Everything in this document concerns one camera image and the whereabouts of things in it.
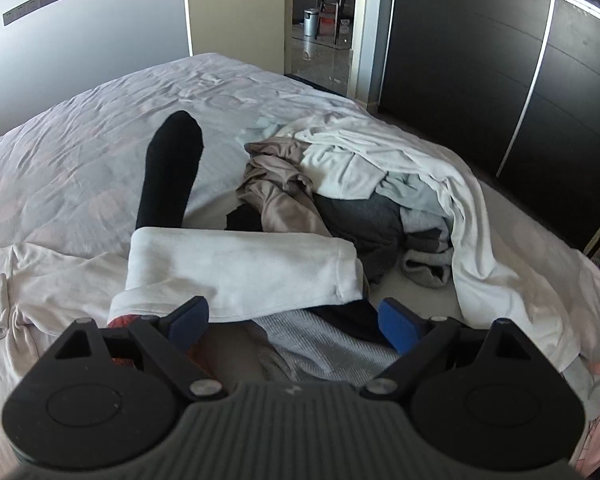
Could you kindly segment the white sweatshirt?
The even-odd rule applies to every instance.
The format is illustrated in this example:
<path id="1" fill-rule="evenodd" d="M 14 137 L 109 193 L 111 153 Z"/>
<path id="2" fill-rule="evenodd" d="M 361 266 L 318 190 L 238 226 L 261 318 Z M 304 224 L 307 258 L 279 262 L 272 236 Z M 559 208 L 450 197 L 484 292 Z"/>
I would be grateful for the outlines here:
<path id="1" fill-rule="evenodd" d="M 130 253 L 87 259 L 23 243 L 0 248 L 0 340 L 16 324 L 59 334 L 81 314 L 170 313 L 193 296 L 227 323 L 363 296 L 353 245 L 316 234 L 141 228 Z"/>

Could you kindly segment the white crumpled garment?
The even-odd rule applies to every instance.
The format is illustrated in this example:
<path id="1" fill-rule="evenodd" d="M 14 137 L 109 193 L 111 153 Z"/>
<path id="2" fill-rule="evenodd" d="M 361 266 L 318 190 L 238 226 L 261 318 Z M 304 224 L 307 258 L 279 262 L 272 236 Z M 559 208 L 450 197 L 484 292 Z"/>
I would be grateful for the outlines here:
<path id="1" fill-rule="evenodd" d="M 492 232 L 482 189 L 459 157 L 373 118 L 316 115 L 276 134 L 306 143 L 301 165 L 328 198 L 366 200 L 387 174 L 419 177 L 452 221 L 451 271 L 465 322 L 486 327 L 511 318 L 558 370 L 578 356 L 564 303 Z"/>

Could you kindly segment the dark grey crumpled garment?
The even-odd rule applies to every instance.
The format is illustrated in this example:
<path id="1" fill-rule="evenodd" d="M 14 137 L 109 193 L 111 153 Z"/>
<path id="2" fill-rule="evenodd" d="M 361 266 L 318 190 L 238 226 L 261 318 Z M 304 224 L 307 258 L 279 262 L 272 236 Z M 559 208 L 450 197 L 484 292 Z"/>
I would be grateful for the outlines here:
<path id="1" fill-rule="evenodd" d="M 399 206 L 377 193 L 368 200 L 335 200 L 316 194 L 314 204 L 333 236 L 353 243 L 367 281 L 379 284 L 405 252 Z"/>

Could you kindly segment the light grey crumpled garment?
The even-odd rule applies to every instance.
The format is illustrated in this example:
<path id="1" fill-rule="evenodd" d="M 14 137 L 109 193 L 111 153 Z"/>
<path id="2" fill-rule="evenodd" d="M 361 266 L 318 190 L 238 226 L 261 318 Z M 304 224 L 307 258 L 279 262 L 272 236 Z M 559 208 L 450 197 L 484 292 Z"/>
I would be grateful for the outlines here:
<path id="1" fill-rule="evenodd" d="M 441 207 L 437 193 L 417 174 L 389 172 L 375 192 L 399 206 L 405 252 L 403 273 L 429 288 L 446 285 L 451 277 L 453 218 Z"/>

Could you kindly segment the polka dot bed sheet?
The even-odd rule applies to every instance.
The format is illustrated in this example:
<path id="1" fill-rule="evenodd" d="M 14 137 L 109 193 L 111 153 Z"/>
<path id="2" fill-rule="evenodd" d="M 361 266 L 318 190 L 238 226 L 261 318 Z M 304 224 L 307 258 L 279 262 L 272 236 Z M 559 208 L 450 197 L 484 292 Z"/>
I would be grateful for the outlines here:
<path id="1" fill-rule="evenodd" d="M 148 142 L 176 110 L 193 115 L 204 132 L 187 207 L 188 222 L 201 229 L 221 225 L 248 142 L 316 115 L 373 118 L 347 99 L 214 53 L 140 70 L 0 137 L 0 248 L 28 243 L 87 259 L 105 252 L 126 257 Z M 0 478 L 17 463 L 1 426 L 2 407 L 58 335 L 16 324 L 0 340 Z"/>

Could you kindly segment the black sock foot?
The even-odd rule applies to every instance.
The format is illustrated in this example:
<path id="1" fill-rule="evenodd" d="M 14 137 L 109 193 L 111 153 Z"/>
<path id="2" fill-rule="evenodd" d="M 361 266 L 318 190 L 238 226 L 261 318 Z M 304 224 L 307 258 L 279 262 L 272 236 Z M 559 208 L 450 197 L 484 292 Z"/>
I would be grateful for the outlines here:
<path id="1" fill-rule="evenodd" d="M 171 114 L 148 144 L 135 229 L 179 229 L 194 186 L 204 137 L 185 110 Z"/>

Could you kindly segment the beige crumpled garment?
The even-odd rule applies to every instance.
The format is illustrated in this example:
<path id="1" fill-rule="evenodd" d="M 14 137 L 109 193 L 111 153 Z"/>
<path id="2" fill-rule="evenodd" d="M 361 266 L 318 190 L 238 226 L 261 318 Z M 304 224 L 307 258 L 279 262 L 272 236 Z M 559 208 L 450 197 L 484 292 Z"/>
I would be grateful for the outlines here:
<path id="1" fill-rule="evenodd" d="M 300 168 L 308 146 L 282 136 L 245 145 L 249 160 L 236 195 L 260 214 L 265 233 L 330 237 L 314 205 L 313 182 Z"/>

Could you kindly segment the black wardrobe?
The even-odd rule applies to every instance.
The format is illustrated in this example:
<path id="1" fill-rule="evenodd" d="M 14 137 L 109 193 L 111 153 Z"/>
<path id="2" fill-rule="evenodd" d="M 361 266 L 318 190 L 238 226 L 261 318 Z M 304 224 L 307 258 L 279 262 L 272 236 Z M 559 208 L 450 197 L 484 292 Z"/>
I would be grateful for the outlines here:
<path id="1" fill-rule="evenodd" d="M 600 228 L 600 0 L 393 0 L 379 110 L 572 247 Z"/>

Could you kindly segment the silver trash bin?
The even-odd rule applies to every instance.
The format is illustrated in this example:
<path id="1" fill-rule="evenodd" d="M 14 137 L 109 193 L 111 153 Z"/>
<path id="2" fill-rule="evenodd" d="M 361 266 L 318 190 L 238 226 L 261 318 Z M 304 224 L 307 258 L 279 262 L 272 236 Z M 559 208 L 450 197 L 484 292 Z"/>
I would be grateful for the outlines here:
<path id="1" fill-rule="evenodd" d="M 306 9 L 303 12 L 303 36 L 315 38 L 320 28 L 320 9 Z"/>

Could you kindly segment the beige door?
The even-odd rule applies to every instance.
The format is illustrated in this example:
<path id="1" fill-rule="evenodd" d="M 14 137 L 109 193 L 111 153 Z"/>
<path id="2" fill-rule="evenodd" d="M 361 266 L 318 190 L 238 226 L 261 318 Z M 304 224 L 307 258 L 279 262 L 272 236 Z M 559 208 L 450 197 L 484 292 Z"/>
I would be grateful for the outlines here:
<path id="1" fill-rule="evenodd" d="M 290 66 L 292 0 L 184 0 L 191 55 L 219 53 L 269 72 Z"/>

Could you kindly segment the wall switch panel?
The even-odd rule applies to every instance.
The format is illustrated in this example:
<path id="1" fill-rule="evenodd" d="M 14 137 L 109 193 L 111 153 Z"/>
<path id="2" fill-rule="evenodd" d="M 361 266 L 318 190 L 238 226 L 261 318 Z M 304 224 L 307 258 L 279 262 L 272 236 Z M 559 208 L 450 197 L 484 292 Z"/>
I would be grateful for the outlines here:
<path id="1" fill-rule="evenodd" d="M 3 14 L 3 25 L 8 26 L 13 22 L 20 20 L 20 18 L 24 18 L 25 16 L 57 1 L 60 0 L 28 0 L 20 3 L 19 6 L 15 6 Z"/>

